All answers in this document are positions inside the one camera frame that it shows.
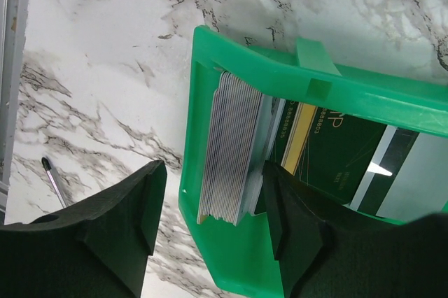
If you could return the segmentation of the green plastic bin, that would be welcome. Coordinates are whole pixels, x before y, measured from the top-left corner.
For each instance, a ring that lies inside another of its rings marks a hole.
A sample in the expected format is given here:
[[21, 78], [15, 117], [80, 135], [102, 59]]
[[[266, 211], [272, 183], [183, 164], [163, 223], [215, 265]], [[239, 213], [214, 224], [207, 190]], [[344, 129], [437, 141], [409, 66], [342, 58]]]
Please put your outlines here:
[[[245, 47], [205, 26], [195, 29], [179, 208], [218, 287], [248, 297], [286, 297], [272, 250], [263, 191], [263, 167], [269, 159], [262, 166], [262, 188], [253, 215], [247, 213], [238, 225], [211, 216], [197, 222], [213, 96], [224, 71], [285, 102], [297, 101], [445, 138], [447, 88], [336, 64], [316, 41], [299, 38], [289, 53]], [[349, 208], [349, 204], [340, 205]], [[414, 221], [362, 214], [396, 225]]]

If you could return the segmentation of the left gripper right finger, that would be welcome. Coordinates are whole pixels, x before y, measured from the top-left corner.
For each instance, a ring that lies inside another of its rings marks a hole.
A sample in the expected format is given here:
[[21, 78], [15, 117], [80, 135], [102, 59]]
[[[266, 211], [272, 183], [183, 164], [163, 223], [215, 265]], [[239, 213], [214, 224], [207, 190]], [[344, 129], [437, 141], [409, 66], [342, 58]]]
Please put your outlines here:
[[396, 225], [266, 162], [263, 191], [286, 297], [446, 297], [447, 215]]

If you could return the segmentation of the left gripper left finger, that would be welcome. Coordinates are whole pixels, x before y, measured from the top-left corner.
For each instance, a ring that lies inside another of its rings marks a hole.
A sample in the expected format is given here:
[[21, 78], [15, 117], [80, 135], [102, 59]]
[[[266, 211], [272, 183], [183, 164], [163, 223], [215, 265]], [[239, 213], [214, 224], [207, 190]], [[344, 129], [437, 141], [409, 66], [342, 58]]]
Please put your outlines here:
[[2, 297], [139, 297], [167, 182], [153, 161], [31, 223], [1, 227]]

